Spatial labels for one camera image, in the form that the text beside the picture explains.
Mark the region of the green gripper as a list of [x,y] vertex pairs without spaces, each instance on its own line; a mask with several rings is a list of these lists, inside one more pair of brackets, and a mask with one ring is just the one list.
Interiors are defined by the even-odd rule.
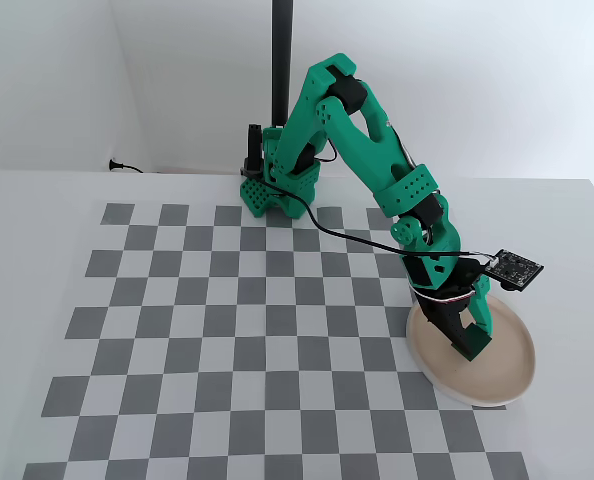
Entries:
[[471,352],[461,320],[461,312],[467,307],[475,325],[492,336],[492,314],[487,303],[490,280],[478,257],[490,259],[480,252],[401,251],[410,288],[422,312],[462,353]]

